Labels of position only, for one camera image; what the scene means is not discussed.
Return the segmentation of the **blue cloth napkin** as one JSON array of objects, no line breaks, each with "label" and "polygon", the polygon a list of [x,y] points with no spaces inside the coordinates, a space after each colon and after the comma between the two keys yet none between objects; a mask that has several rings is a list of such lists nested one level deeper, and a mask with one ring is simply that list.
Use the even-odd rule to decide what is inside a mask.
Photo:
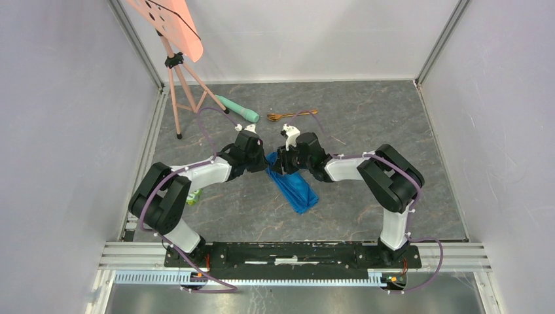
[{"label": "blue cloth napkin", "polygon": [[289,205],[293,208],[295,213],[302,215],[317,205],[319,202],[318,195],[299,172],[290,175],[282,175],[272,170],[271,167],[276,164],[278,159],[278,154],[276,152],[267,154],[266,159],[269,164],[266,173],[276,184],[277,188],[289,202]]}]

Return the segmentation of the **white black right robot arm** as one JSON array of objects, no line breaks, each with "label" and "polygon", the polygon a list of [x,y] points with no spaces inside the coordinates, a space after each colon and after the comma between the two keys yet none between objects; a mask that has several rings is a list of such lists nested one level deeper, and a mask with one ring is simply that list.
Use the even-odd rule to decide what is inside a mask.
[{"label": "white black right robot arm", "polygon": [[346,156],[327,153],[313,132],[302,133],[296,127],[285,126],[281,135],[285,144],[277,150],[273,170],[290,175],[305,169],[325,183],[363,181],[384,210],[378,259],[387,267],[401,262],[409,246],[409,212],[425,184],[423,175],[389,144]]}]

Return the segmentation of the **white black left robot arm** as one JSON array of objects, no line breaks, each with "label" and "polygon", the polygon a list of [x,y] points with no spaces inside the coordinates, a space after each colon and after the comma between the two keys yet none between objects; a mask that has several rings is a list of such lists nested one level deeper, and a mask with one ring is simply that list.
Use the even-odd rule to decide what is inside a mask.
[{"label": "white black left robot arm", "polygon": [[180,249],[180,257],[189,266],[199,266],[206,257],[205,241],[183,219],[189,194],[267,167],[262,139],[249,125],[207,160],[172,167],[153,164],[132,195],[128,211],[139,218],[139,227],[149,226]]}]

